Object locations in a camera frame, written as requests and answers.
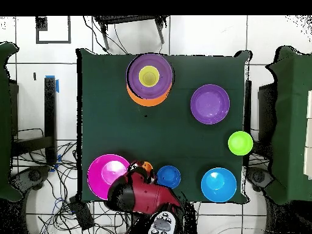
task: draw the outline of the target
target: lime green bowl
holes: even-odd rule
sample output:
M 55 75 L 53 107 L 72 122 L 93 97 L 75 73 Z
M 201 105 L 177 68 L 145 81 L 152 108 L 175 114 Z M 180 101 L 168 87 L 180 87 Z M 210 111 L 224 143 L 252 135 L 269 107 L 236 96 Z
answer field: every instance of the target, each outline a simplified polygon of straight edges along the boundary
M 254 141 L 248 133 L 237 131 L 231 134 L 227 144 L 230 151 L 235 155 L 246 155 L 252 150 Z

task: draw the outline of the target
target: light blue bowl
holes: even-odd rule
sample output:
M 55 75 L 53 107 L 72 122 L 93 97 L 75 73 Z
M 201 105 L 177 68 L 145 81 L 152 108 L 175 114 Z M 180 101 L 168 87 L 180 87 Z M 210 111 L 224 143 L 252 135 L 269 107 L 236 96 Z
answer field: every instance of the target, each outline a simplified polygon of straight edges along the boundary
M 157 183 L 169 188 L 176 188 L 181 181 L 180 171 L 176 167 L 170 165 L 161 167 L 156 175 Z
M 201 188 L 204 196 L 210 201 L 227 202 L 236 192 L 236 179 L 228 169 L 210 169 L 202 178 Z

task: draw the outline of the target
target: dark green tablecloth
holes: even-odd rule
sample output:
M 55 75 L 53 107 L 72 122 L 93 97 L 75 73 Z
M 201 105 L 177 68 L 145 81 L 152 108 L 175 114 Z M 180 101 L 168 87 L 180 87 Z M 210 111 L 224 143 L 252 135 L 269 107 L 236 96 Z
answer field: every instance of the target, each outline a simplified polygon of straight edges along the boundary
M 308 91 L 312 90 L 312 55 L 284 46 L 268 66 L 277 83 L 277 125 L 272 137 L 275 177 L 266 192 L 283 205 L 290 200 L 312 201 L 312 180 L 303 174 L 307 134 Z
M 167 99 L 155 107 L 143 107 L 129 97 L 126 69 L 134 55 L 82 55 L 82 199 L 100 200 L 89 189 L 87 171 L 103 154 L 118 154 L 128 161 L 147 160 L 157 171 L 173 165 L 181 173 L 180 185 L 190 201 L 209 202 L 200 190 L 202 176 L 211 168 L 224 167 L 236 177 L 237 191 L 229 202 L 244 203 L 241 194 L 242 158 L 228 147 L 229 136 L 242 130 L 244 64 L 249 52 L 237 57 L 164 56 L 175 71 Z M 225 119 L 204 125 L 191 114 L 190 100 L 196 89 L 212 83 L 230 98 Z

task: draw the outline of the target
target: orange object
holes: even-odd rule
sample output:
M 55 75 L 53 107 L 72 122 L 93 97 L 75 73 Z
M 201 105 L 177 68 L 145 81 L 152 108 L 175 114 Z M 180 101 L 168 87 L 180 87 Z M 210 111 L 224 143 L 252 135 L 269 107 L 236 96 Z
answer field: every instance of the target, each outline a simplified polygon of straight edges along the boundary
M 155 99 L 142 99 L 142 98 L 138 97 L 137 95 L 135 95 L 130 90 L 128 85 L 127 85 L 127 91 L 128 91 L 129 96 L 131 97 L 131 99 L 134 102 L 136 102 L 137 104 L 140 104 L 140 105 L 145 106 L 145 107 L 152 107 L 152 106 L 156 106 L 156 105 L 162 103 L 167 98 L 167 96 L 170 92 L 171 86 L 172 86 L 172 83 L 170 83 L 170 86 L 168 87 L 167 91 L 163 95 L 161 95 Z
M 148 162 L 148 161 L 145 161 L 143 163 L 143 166 L 142 166 L 148 173 L 151 173 L 152 169 L 153 169 L 153 166 Z

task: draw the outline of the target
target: chair wheel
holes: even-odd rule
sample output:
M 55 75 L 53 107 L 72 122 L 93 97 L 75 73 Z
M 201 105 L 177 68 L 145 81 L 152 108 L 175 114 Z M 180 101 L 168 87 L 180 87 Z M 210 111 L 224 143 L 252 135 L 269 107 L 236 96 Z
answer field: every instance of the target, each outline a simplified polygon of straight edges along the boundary
M 258 186 L 252 184 L 252 189 L 256 192 L 261 192 L 261 188 L 259 188 Z
M 42 187 L 43 187 L 43 182 L 41 182 L 40 184 L 34 186 L 32 189 L 37 191 L 37 190 L 41 189 Z

